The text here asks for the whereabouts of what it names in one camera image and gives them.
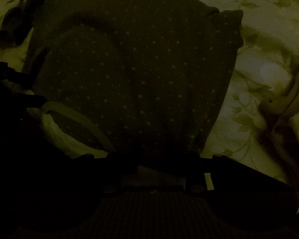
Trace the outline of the dark polka-dot garment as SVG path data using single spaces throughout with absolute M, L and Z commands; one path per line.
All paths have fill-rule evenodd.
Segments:
M 100 129 L 109 153 L 200 154 L 238 50 L 242 10 L 199 0 L 47 0 L 23 73 Z

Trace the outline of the small dark cloth item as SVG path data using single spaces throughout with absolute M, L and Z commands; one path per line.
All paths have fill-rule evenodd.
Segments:
M 21 0 L 17 7 L 8 10 L 0 29 L 0 48 L 13 48 L 25 41 L 45 0 Z

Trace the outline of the floral leaf-print bed duvet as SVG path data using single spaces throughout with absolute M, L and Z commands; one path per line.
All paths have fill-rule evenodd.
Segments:
M 282 182 L 299 178 L 299 108 L 286 119 L 288 132 L 274 135 L 274 151 L 256 134 L 269 122 L 260 104 L 282 96 L 298 76 L 299 0 L 200 0 L 219 9 L 242 9 L 244 45 L 224 104 L 202 157 L 225 154 Z

